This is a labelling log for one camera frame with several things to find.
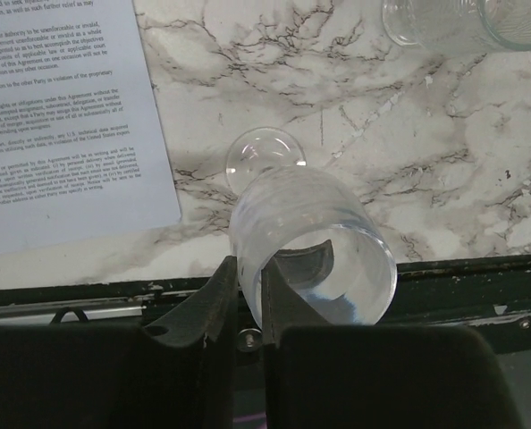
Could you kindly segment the clear wine glass front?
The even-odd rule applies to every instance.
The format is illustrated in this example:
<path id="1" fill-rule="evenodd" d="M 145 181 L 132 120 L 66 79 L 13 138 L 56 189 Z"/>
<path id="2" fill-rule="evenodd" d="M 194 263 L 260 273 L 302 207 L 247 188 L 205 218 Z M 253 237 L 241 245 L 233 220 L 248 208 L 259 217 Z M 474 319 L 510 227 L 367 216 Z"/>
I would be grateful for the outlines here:
<path id="1" fill-rule="evenodd" d="M 262 272 L 275 261 L 297 295 L 331 324 L 376 324 L 392 303 L 397 266 L 359 198 L 307 164 L 300 143 L 263 127 L 230 146 L 225 175 L 238 200 L 229 240 L 249 310 L 263 323 Z"/>

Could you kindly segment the clear wine glass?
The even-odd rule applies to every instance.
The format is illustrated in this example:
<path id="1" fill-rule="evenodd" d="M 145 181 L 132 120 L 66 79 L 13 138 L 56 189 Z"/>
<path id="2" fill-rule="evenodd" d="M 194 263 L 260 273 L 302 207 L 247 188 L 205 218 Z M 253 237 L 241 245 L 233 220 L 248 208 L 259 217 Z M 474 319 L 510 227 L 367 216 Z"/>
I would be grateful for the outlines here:
<path id="1" fill-rule="evenodd" d="M 230 146 L 225 175 L 238 200 L 229 240 L 249 310 L 263 323 L 262 272 L 275 261 L 297 295 L 331 324 L 376 324 L 392 303 L 397 266 L 359 198 L 307 164 L 300 143 L 263 127 Z"/>
<path id="2" fill-rule="evenodd" d="M 443 55 L 531 51 L 531 1 L 383 1 L 382 22 L 397 45 Z"/>

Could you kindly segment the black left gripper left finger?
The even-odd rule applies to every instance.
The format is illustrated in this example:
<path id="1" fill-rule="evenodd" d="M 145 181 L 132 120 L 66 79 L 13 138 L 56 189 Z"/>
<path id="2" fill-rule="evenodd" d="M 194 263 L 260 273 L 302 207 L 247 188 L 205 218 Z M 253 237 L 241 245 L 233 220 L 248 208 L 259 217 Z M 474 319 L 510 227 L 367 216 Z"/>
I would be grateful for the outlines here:
<path id="1" fill-rule="evenodd" d="M 0 428 L 229 428 L 238 279 L 209 281 L 147 326 L 0 326 Z"/>

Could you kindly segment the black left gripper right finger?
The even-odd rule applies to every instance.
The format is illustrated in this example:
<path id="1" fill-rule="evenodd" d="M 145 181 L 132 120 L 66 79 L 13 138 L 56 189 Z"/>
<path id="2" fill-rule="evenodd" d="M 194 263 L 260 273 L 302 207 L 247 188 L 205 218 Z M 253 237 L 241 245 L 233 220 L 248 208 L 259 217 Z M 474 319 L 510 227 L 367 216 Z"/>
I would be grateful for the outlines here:
<path id="1" fill-rule="evenodd" d="M 461 326 L 305 324 L 264 335 L 271 428 L 520 428 L 488 343 Z"/>

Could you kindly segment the clear wine glass back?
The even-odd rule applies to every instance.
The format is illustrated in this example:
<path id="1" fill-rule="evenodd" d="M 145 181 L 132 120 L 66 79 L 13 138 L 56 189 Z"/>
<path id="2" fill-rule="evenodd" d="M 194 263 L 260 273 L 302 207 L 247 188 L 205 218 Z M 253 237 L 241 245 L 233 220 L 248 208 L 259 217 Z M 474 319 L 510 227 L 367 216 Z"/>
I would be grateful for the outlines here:
<path id="1" fill-rule="evenodd" d="M 531 51 L 531 1 L 383 1 L 382 22 L 397 45 L 443 55 Z"/>

